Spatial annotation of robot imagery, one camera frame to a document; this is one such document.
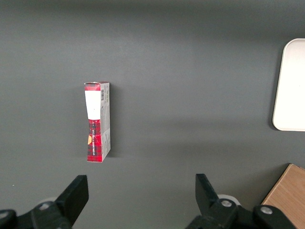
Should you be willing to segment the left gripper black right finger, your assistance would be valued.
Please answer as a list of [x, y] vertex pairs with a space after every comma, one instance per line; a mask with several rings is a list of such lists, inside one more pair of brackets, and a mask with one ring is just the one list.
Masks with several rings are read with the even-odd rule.
[[205, 174], [195, 176], [195, 198], [200, 210], [188, 229], [293, 229], [278, 208], [258, 205], [252, 211], [228, 198], [219, 198]]

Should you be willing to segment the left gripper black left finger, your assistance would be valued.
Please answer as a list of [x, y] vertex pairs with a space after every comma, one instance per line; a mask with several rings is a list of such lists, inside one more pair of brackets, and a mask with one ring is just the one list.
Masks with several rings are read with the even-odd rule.
[[86, 175], [78, 175], [54, 200], [44, 201], [23, 215], [0, 211], [2, 229], [71, 229], [89, 199]]

